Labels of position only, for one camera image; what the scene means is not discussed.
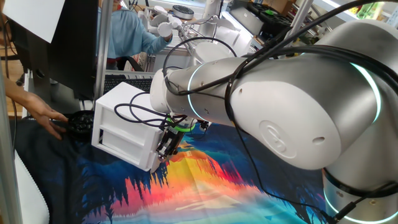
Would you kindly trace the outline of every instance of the lab equipment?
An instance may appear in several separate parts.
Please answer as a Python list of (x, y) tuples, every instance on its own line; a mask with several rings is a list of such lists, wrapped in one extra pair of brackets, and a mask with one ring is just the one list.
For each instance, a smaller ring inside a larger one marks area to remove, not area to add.
[(174, 5), (172, 10), (173, 14), (180, 19), (185, 19), (185, 20), (193, 19), (194, 12), (192, 11), (192, 9), (188, 7)]
[(144, 11), (138, 12), (138, 17), (142, 20), (144, 27), (152, 34), (168, 37), (172, 35), (172, 30), (182, 24), (181, 20), (168, 14), (160, 7), (146, 7)]

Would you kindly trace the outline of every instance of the shelf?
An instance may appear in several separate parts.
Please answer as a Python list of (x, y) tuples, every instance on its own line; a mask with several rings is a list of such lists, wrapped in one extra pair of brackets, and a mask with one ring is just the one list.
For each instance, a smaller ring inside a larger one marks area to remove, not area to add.
[[(326, 10), (326, 11), (332, 11), (334, 9), (336, 9), (337, 7), (340, 7), (343, 4), (348, 3), (348, 1), (344, 1), (344, 0), (313, 0), (313, 3), (319, 7), (321, 7), (322, 9)], [(353, 21), (353, 20), (357, 20), (358, 18), (356, 17), (356, 15), (354, 15), (353, 13), (349, 12), (349, 11), (345, 11), (342, 12), (340, 14), (337, 15), (337, 17), (339, 17), (340, 19), (342, 19), (345, 22), (348, 21)]]

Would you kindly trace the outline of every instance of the table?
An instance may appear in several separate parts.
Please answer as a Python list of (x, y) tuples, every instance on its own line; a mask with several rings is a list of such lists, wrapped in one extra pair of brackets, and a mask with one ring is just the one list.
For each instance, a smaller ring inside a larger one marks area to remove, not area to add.
[[(230, 127), (187, 133), (179, 153), (150, 174), (90, 143), (58, 141), (34, 121), (18, 125), (24, 141), (16, 148), (49, 206), (50, 223), (322, 223), (310, 208), (259, 190)], [(292, 167), (244, 138), (266, 190), (325, 209), (320, 170)]]

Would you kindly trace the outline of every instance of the black object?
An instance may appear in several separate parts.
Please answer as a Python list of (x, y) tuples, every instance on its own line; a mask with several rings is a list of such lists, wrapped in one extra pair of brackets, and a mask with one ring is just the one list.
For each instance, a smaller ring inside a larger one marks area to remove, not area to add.
[(142, 91), (149, 92), (152, 79), (151, 78), (128, 79), (124, 75), (106, 75), (105, 84), (104, 84), (104, 94), (111, 91), (121, 82), (130, 84)]
[[(326, 179), (329, 180), (335, 187), (338, 189), (346, 192), (347, 194), (354, 195), (357, 197), (365, 197), (369, 194), (368, 191), (365, 190), (359, 190), (352, 188), (342, 182), (340, 182), (338, 179), (333, 177), (326, 169), (323, 169), (323, 175), (325, 175)], [(383, 197), (388, 197), (390, 195), (396, 194), (397, 189), (389, 188), (389, 189), (381, 189), (377, 191), (376, 193), (372, 194), (371, 198), (383, 198)]]
[(124, 70), (124, 66), (126, 65), (127, 61), (130, 62), (132, 68), (136, 72), (143, 72), (144, 71), (144, 69), (142, 69), (141, 66), (132, 57), (121, 57), (118, 60), (118, 70), (123, 71)]
[(25, 74), (22, 74), (15, 83), (17, 84), (17, 86), (23, 86), (25, 83)]
[(96, 76), (98, 0), (66, 0), (51, 44), (11, 22), (12, 38), (24, 66), (93, 98)]
[(194, 15), (192, 9), (185, 6), (174, 5), (172, 10), (175, 17), (180, 19), (191, 20)]
[(265, 40), (280, 34), (292, 23), (271, 7), (247, 1), (234, 1), (229, 13), (251, 34)]
[(259, 35), (264, 23), (247, 9), (246, 1), (234, 1), (229, 13), (252, 35)]
[(94, 111), (78, 111), (68, 120), (67, 131), (70, 137), (82, 141), (91, 141), (94, 125)]

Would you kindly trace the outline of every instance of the computer monitor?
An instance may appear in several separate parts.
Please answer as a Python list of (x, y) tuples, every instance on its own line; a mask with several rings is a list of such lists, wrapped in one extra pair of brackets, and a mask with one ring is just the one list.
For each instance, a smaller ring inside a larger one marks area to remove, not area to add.
[(51, 43), (14, 23), (14, 44), (24, 68), (33, 72), (36, 94), (44, 99), (54, 96), (51, 78), (93, 99), (97, 18), (98, 0), (65, 0)]

